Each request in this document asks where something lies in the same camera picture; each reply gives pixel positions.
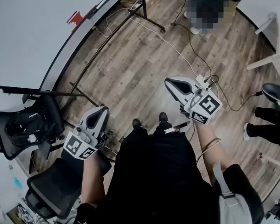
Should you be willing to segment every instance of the table leg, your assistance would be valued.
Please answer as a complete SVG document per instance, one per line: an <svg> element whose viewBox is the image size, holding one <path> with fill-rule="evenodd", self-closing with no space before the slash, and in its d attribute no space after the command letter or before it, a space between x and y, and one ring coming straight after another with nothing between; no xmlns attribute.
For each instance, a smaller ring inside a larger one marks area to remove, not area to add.
<svg viewBox="0 0 280 224"><path fill-rule="evenodd" d="M262 60L260 60L260 61L254 62L254 63L252 63L252 64L250 64L250 65L247 65L247 66L246 66L246 69L247 69L247 70L252 70L252 69L257 68L257 67L259 67L259 66L263 66L263 65L269 64L269 63L273 62L273 58L274 58L275 56L276 56L276 55L272 55L272 56L269 56L269 57L267 57L267 58L265 58L265 59L262 59Z"/></svg>

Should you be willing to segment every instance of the black cable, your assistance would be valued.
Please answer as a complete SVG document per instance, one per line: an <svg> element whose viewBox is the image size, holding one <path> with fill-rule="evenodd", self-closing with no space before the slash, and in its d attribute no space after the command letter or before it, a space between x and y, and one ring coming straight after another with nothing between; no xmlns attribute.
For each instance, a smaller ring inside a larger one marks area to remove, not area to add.
<svg viewBox="0 0 280 224"><path fill-rule="evenodd" d="M193 131L193 134L192 134L192 136L191 136L189 142L191 142L191 140L192 140L192 138L193 138L193 136L194 136L194 134L195 134L195 124L194 124L194 122L193 122L193 128L194 128L194 131Z"/></svg>
<svg viewBox="0 0 280 224"><path fill-rule="evenodd" d="M176 16L176 18L175 18L175 20L174 20L173 24L175 24L175 22L176 22L176 20L177 20L178 16L182 13L182 9L183 9L183 7L186 5L186 2L187 2L187 0L185 0L185 2L183 3L183 6L182 6L182 8L181 8L181 10L180 10L179 14Z"/></svg>
<svg viewBox="0 0 280 224"><path fill-rule="evenodd" d="M192 46L192 44L191 44L191 33L190 33L189 29L188 29L186 26L184 26L184 25L182 25L182 24L180 24L180 23L172 23L171 25L172 25L172 26L179 25L179 26L185 28L185 29L188 31L189 43L190 43L190 46L191 46L191 48L192 48L194 54L195 54L197 57L199 57L199 58L207 65L207 67L208 67L209 70L210 70L210 77L213 76L213 75L211 74L211 68L210 68L210 66L207 64L207 62L206 62L201 56L199 56L199 55L195 52L195 50L194 50L194 48L193 48L193 46Z"/></svg>
<svg viewBox="0 0 280 224"><path fill-rule="evenodd" d="M217 77L217 81L213 81L211 78L212 77ZM217 75L210 75L206 80L205 80L205 82L207 82L208 80L211 80L213 83L218 83L219 82L219 76L217 76Z"/></svg>
<svg viewBox="0 0 280 224"><path fill-rule="evenodd" d="M226 97L226 95L225 95L223 89L221 88L219 82L216 82L216 83L218 84L220 90L222 91L222 93L223 93L223 95L224 95L224 97L225 97L225 99L226 99L226 101L227 101L227 105L229 106L229 108L230 108L232 111L235 111L235 112L238 112L238 111L244 106L244 104L246 104L246 102L247 102L251 97L253 97L253 96L258 96L257 93L255 93L254 95L249 96L249 97L246 99L246 101L243 102L242 105L241 105L237 110L234 110L234 109L231 108L231 106L230 106L230 104L229 104L229 101L228 101L228 98Z"/></svg>

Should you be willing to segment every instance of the black shirt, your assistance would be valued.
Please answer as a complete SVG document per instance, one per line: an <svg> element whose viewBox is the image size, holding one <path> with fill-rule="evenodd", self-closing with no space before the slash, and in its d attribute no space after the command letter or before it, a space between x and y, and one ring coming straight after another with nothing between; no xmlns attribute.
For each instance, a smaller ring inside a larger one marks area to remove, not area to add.
<svg viewBox="0 0 280 224"><path fill-rule="evenodd" d="M247 201L253 223L260 223L260 198L240 166L230 166L224 177L230 190ZM218 183L212 187L202 179L184 133L148 136L145 129L134 130L121 145L105 200L97 209L80 205L75 223L174 219L217 224L220 194Z"/></svg>

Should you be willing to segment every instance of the black mesh chair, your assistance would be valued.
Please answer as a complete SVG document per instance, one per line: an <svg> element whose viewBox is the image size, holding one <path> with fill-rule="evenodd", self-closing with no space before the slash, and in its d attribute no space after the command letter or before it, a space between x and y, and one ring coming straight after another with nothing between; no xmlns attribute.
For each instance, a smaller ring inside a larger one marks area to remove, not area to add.
<svg viewBox="0 0 280 224"><path fill-rule="evenodd" d="M98 161L102 175L111 168L111 163L99 150ZM26 202L30 209L44 219L65 219L81 194L84 161L75 159L65 150L61 159L46 171L27 180L29 190Z"/></svg>
<svg viewBox="0 0 280 224"><path fill-rule="evenodd" d="M46 108L49 114L47 118L51 119L51 122L55 124L51 136L48 137L43 143L37 144L43 156L45 159L47 159L49 153L53 150L56 150L56 147L53 148L54 146L52 146L52 144L56 142L56 139L63 138L62 133L64 132L64 124L60 115L58 104L52 96L42 95L39 98L35 98L35 103L33 106L37 105ZM19 153L29 147L17 147L13 145L5 133L7 121L16 114L17 112L0 112L0 153L3 153L8 160L14 159L19 155Z"/></svg>

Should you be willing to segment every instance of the forearm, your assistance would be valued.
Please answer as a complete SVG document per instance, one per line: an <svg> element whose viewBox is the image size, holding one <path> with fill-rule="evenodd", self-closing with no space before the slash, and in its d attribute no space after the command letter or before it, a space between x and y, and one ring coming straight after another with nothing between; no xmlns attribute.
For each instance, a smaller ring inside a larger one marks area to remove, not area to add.
<svg viewBox="0 0 280 224"><path fill-rule="evenodd" d="M216 138L216 135L215 135L214 130L210 126L210 124L202 125L202 124L196 122L195 125L197 127L197 133L198 133L201 151L203 152L205 150L206 146L209 144L209 142L211 142L214 138ZM213 165L214 164L216 164L217 162L220 162L222 171L224 171L230 165L233 164L232 160L228 157L227 153L223 150L220 143L216 144L214 147L209 149L203 155L203 160L204 160L204 164L206 166L206 170L209 174L211 182L213 182L213 180L214 180L214 176L213 176Z"/></svg>
<svg viewBox="0 0 280 224"><path fill-rule="evenodd" d="M82 202L97 207L104 196L103 176L98 163L98 155L94 153L84 161Z"/></svg>

